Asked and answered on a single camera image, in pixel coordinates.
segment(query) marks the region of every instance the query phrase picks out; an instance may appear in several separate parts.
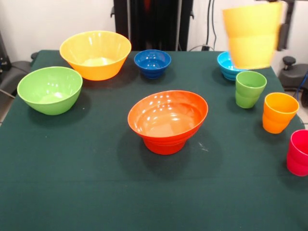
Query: blue bowl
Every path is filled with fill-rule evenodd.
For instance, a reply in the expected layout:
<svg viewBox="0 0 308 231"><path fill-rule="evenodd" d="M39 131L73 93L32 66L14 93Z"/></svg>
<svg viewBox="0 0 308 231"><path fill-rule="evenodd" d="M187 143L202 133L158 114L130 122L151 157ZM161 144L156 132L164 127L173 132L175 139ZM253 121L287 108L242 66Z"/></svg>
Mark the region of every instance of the blue bowl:
<svg viewBox="0 0 308 231"><path fill-rule="evenodd" d="M220 70L223 76L231 81L236 80L236 75L242 71L246 71L244 69L235 68L234 64L231 61L231 57L229 52L223 52L217 57L217 62L219 64Z"/></svg>
<svg viewBox="0 0 308 231"><path fill-rule="evenodd" d="M136 54L135 64L141 73L149 79L159 78L171 63L171 57L159 50L145 50Z"/></svg>

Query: orange bowl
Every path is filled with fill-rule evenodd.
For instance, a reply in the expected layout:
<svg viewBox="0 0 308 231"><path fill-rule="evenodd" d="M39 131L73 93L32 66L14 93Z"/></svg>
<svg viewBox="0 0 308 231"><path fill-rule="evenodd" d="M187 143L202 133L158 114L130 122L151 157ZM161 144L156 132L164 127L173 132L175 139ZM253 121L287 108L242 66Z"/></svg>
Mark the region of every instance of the orange bowl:
<svg viewBox="0 0 308 231"><path fill-rule="evenodd" d="M60 55L81 76L89 80L105 80L115 76L131 51L130 41L110 31L89 31L64 41Z"/></svg>
<svg viewBox="0 0 308 231"><path fill-rule="evenodd" d="M205 99L193 92L169 90L145 97L128 114L130 128L152 152L178 152L201 127L208 112Z"/></svg>

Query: plastic bowl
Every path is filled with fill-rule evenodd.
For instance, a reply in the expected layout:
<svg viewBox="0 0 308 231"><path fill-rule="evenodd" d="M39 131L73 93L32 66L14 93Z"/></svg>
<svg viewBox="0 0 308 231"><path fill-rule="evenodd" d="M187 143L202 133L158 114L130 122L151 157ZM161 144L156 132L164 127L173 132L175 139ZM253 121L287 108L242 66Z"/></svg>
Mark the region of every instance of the plastic bowl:
<svg viewBox="0 0 308 231"><path fill-rule="evenodd" d="M131 51L130 41L110 31L89 31L64 41L60 54L82 77L105 80L115 76Z"/></svg>
<svg viewBox="0 0 308 231"><path fill-rule="evenodd" d="M197 132L207 112L207 102L200 95L163 91L136 103L128 114L128 124L149 150L169 155L178 152Z"/></svg>
<svg viewBox="0 0 308 231"><path fill-rule="evenodd" d="M171 63L171 57L159 50L145 50L136 54L135 64L149 79L159 78Z"/></svg>
<svg viewBox="0 0 308 231"><path fill-rule="evenodd" d="M46 115L68 111L76 102L82 77L71 68L46 67L26 75L17 92L30 107Z"/></svg>
<svg viewBox="0 0 308 231"><path fill-rule="evenodd" d="M220 67L220 71L223 76L231 81L236 80L236 75L242 71L246 71L245 69L237 69L232 63L231 56L228 51L221 53L217 57L217 62Z"/></svg>

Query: orange cup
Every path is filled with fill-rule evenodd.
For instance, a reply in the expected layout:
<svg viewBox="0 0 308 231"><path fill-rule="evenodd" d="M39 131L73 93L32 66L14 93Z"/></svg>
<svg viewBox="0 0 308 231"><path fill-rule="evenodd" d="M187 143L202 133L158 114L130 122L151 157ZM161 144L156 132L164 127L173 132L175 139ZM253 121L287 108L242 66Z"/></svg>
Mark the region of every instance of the orange cup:
<svg viewBox="0 0 308 231"><path fill-rule="evenodd" d="M299 103L292 96L281 92L268 94L264 100L263 128L269 133L281 133L298 109Z"/></svg>

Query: table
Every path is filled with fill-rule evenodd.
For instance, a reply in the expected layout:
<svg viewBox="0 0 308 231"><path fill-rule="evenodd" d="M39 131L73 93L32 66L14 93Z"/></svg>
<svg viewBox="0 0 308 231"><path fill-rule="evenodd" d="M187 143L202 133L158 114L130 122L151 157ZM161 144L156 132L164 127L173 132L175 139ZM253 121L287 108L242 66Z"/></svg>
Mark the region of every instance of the table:
<svg viewBox="0 0 308 231"><path fill-rule="evenodd" d="M265 231L308 229L308 179L285 157L296 116L279 135L261 125L266 94L283 91L271 68L254 108L235 104L219 52L169 52L158 80L141 77L132 52L107 81L84 81L65 114L47 116L14 100L0 128L0 230ZM33 70L68 66L41 51ZM127 124L130 108L163 90L203 96L209 114L178 153L146 149Z"/></svg>

